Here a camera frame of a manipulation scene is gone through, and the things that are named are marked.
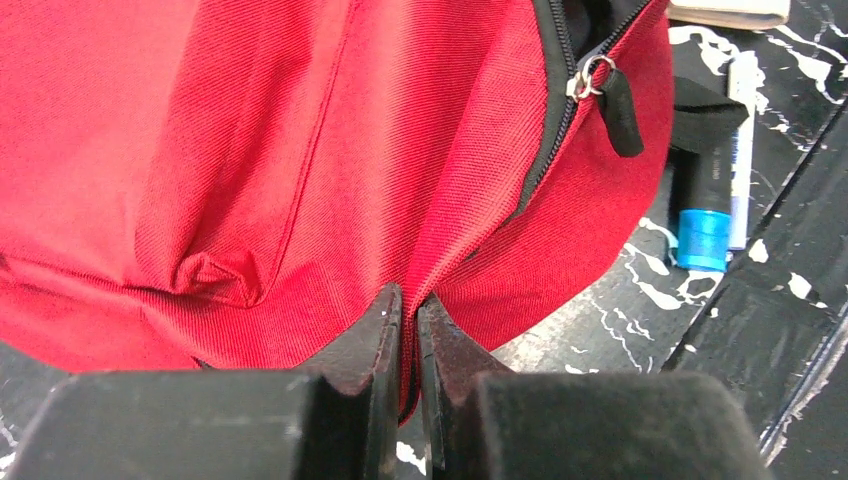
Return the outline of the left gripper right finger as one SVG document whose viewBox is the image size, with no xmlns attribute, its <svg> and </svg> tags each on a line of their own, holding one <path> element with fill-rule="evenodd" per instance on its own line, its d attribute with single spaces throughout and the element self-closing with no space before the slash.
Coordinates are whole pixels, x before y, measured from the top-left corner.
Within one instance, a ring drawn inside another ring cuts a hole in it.
<svg viewBox="0 0 848 480">
<path fill-rule="evenodd" d="M 518 373 L 418 309 L 433 479 L 767 479 L 730 392 L 698 372 Z"/>
</svg>

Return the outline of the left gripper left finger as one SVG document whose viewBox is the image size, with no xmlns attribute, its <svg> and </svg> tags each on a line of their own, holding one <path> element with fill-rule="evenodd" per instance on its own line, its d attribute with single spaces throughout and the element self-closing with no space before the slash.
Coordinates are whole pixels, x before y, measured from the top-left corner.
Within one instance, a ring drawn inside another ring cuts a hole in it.
<svg viewBox="0 0 848 480">
<path fill-rule="evenodd" d="M 11 479 L 390 479 L 402 298 L 288 370 L 74 376 L 27 428 Z"/>
</svg>

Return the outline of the red student backpack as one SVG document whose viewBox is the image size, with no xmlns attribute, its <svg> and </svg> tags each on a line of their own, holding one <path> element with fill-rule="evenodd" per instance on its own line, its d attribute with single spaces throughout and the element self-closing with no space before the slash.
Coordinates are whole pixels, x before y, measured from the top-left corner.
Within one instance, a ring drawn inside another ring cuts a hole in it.
<svg viewBox="0 0 848 480">
<path fill-rule="evenodd" d="M 498 348 L 746 110 L 663 1 L 5 1 L 1 339 L 71 372 L 288 368 L 402 292 Z"/>
</svg>

